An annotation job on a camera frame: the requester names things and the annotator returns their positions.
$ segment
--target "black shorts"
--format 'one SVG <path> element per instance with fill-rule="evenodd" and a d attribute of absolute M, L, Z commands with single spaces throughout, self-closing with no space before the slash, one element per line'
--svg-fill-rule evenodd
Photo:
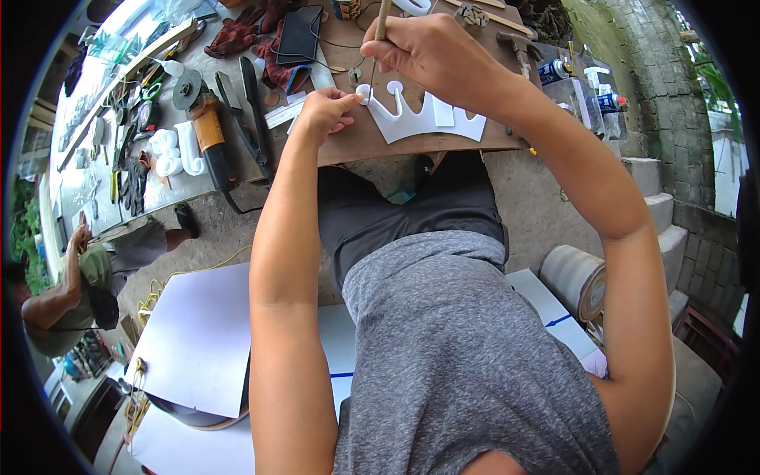
<path fill-rule="evenodd" d="M 465 230 L 505 243 L 493 187 L 478 150 L 449 152 L 406 204 L 383 198 L 372 182 L 348 170 L 318 171 L 319 236 L 330 255 L 333 285 L 342 291 L 351 267 L 404 236 Z"/>

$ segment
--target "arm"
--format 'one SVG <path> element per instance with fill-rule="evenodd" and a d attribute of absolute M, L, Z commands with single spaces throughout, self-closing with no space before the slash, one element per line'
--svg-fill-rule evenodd
<path fill-rule="evenodd" d="M 337 424 L 317 327 L 317 151 L 358 94 L 306 98 L 277 168 L 251 250 L 249 406 L 256 473 L 330 473 Z"/>
<path fill-rule="evenodd" d="M 21 317 L 28 323 L 27 330 L 35 337 L 44 337 L 68 310 L 79 305 L 82 297 L 81 273 L 79 271 L 80 246 L 85 247 L 90 239 L 90 231 L 80 225 L 68 241 L 66 267 L 61 283 L 38 296 L 30 297 L 21 306 Z"/>
<path fill-rule="evenodd" d="M 620 466 L 641 469 L 660 441 L 675 372 L 660 248 L 646 204 L 616 157 L 531 82 L 501 66 L 448 15 L 388 17 L 388 41 L 362 54 L 454 106 L 512 127 L 540 153 L 602 240 L 607 269 L 605 344 L 610 380 L 599 391 Z"/>

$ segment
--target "smartphone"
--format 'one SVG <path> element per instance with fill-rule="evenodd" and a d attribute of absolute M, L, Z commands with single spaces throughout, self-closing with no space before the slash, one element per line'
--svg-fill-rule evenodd
<path fill-rule="evenodd" d="M 277 50 L 278 65 L 296 66 L 314 61 L 321 15 L 321 5 L 301 7 L 285 15 L 280 48 Z"/>

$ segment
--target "green foliage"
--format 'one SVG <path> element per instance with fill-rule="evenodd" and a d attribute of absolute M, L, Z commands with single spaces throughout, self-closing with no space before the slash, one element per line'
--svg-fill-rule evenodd
<path fill-rule="evenodd" d="M 16 262 L 21 262 L 24 254 L 29 256 L 27 284 L 37 295 L 50 287 L 47 265 L 34 245 L 34 235 L 40 232 L 40 200 L 34 184 L 17 177 L 12 186 L 11 252 Z"/>
<path fill-rule="evenodd" d="M 707 47 L 703 43 L 696 46 L 690 46 L 694 55 L 694 67 L 697 74 L 702 76 L 707 82 L 708 91 L 705 99 L 708 107 L 714 111 L 724 112 L 724 108 L 718 104 L 719 100 L 725 101 L 731 114 L 731 128 L 733 136 L 738 139 L 742 134 L 741 120 L 739 118 L 739 109 L 736 106 L 736 100 L 731 93 L 731 88 L 724 79 L 720 71 L 715 67 Z"/>

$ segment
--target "screwdriver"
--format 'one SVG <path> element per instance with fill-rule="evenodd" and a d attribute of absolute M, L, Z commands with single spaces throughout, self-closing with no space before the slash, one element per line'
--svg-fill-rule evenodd
<path fill-rule="evenodd" d="M 393 0 L 382 0 L 380 2 L 380 12 L 378 12 L 378 26 L 375 29 L 375 41 L 382 41 L 385 39 L 385 19 L 388 18 L 388 14 L 391 12 L 391 5 Z M 372 60 L 372 75 L 369 77 L 369 99 L 372 99 L 372 93 L 375 92 L 375 88 L 372 86 L 375 80 L 375 67 L 378 64 L 378 58 Z"/>

